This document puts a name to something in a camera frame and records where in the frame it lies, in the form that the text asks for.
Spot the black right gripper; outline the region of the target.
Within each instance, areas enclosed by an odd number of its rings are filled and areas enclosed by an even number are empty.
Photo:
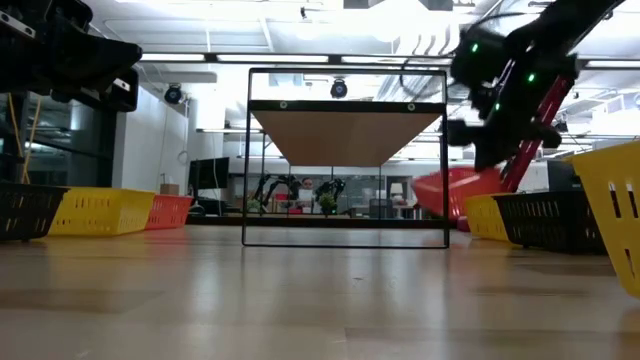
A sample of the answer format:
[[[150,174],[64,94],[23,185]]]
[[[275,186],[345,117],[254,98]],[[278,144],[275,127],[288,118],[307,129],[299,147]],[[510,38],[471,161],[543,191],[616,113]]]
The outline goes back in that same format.
[[[578,75],[575,54],[509,61],[497,84],[488,86],[480,81],[469,87],[472,107],[483,123],[469,125],[462,120],[451,120],[448,144],[473,144],[476,171],[509,160],[511,150],[518,149],[523,142],[539,141],[545,148],[559,147],[561,135],[542,123],[540,106],[556,81],[573,83]]]

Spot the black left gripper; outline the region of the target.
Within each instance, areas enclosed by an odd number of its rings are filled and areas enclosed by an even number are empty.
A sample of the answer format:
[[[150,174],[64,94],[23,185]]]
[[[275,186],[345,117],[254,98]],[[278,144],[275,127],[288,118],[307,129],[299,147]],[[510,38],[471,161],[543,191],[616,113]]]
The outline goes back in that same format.
[[[131,68],[143,51],[134,43],[99,37],[52,37],[70,24],[87,32],[92,9],[83,0],[0,0],[0,93],[37,87],[38,55],[44,55],[44,92],[103,92],[114,111],[135,111],[139,74]]]

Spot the orange plastic basket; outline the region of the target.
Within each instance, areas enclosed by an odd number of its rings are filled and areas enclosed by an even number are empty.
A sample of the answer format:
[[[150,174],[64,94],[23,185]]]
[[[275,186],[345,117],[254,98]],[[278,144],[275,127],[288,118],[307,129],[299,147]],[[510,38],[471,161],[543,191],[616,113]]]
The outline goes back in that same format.
[[[466,215],[466,199],[501,191],[501,170],[489,168],[476,172],[473,166],[449,168],[415,178],[412,190],[417,204],[450,220]]]
[[[193,198],[156,194],[147,220],[146,230],[175,229],[186,224]]]

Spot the yellow plastic basket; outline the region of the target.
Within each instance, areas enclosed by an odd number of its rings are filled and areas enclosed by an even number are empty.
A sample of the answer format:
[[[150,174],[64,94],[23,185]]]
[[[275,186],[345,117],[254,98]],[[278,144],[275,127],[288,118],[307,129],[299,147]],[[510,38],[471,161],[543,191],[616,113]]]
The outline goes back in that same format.
[[[508,242],[495,194],[477,195],[465,200],[466,216],[473,236],[489,240]]]
[[[155,194],[149,191],[70,187],[49,236],[116,236],[145,229]]]
[[[580,177],[621,286],[640,299],[640,140],[566,161]]]

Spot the black plastic basket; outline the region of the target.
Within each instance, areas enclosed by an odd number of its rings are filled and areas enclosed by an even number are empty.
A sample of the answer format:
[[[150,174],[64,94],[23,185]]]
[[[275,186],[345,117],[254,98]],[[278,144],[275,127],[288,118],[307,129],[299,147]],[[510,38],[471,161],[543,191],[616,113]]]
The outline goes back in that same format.
[[[68,188],[0,183],[0,241],[46,236]]]
[[[508,240],[568,254],[607,253],[583,191],[493,195]]]

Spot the red desk lamp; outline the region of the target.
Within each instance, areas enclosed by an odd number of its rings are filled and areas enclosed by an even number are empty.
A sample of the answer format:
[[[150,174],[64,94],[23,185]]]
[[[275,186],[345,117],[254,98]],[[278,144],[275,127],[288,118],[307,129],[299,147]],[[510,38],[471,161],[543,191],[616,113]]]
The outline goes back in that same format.
[[[575,82],[574,78],[566,76],[559,76],[554,80],[530,122],[532,128],[538,131],[539,138],[526,137],[518,145],[514,156],[507,160],[500,173],[501,193],[512,194],[518,190],[540,148],[556,150],[560,146],[561,134],[551,123]]]

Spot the ceiling light strip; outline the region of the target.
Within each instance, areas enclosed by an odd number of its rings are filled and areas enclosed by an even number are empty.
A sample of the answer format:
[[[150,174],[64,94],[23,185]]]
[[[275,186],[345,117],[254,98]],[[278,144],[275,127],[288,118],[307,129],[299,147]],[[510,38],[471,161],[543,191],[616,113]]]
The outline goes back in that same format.
[[[326,55],[220,54],[220,62],[238,63],[327,63]]]
[[[341,62],[344,64],[373,64],[380,66],[449,66],[452,62],[446,56],[418,56],[418,57],[396,57],[396,56],[342,56]]]
[[[640,70],[640,60],[589,60],[585,68],[595,71]]]
[[[145,53],[141,62],[204,62],[206,56],[201,53]]]

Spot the black computer monitor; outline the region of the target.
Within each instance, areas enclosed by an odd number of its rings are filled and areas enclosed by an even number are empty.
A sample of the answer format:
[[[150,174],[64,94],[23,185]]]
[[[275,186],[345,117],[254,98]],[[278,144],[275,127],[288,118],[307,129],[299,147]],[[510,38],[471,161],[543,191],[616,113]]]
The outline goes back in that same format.
[[[580,177],[568,162],[549,160],[547,162],[547,175],[551,192],[581,191],[583,189]]]
[[[189,164],[188,189],[196,200],[222,200],[228,187],[230,158],[193,160]]]

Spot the person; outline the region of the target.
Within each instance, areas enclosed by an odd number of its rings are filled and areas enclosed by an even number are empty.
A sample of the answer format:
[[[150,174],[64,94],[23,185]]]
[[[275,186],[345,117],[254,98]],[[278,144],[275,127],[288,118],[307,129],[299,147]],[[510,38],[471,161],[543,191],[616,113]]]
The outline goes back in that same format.
[[[315,207],[314,183],[309,177],[302,179],[302,186],[299,190],[298,206],[304,214],[312,214]]]

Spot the black frame wooden shelf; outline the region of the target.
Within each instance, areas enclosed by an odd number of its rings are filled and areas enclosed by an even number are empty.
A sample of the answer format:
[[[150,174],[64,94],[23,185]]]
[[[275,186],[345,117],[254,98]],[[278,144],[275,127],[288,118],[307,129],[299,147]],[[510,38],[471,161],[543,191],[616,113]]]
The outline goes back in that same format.
[[[438,77],[438,102],[421,102],[417,95],[409,102],[332,100],[254,100],[253,78],[257,74],[303,73],[303,68],[251,68],[248,71],[246,134],[251,118],[283,152],[293,166],[360,167],[380,169],[404,145],[436,120],[443,126],[439,140],[443,215],[449,211],[449,158],[447,125],[448,85],[443,70],[335,68],[336,74],[404,75]]]

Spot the black metal table frame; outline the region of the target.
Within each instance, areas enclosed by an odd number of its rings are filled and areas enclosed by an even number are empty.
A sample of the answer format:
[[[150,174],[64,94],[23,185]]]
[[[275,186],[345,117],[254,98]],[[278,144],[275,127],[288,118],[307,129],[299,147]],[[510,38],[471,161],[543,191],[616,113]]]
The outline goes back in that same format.
[[[457,221],[439,219],[367,219],[341,216],[324,217],[320,215],[296,215],[273,217],[250,214],[248,217],[215,217],[189,215],[187,225],[202,226],[259,226],[292,228],[346,228],[346,229],[443,229],[445,225],[453,230],[458,228]]]

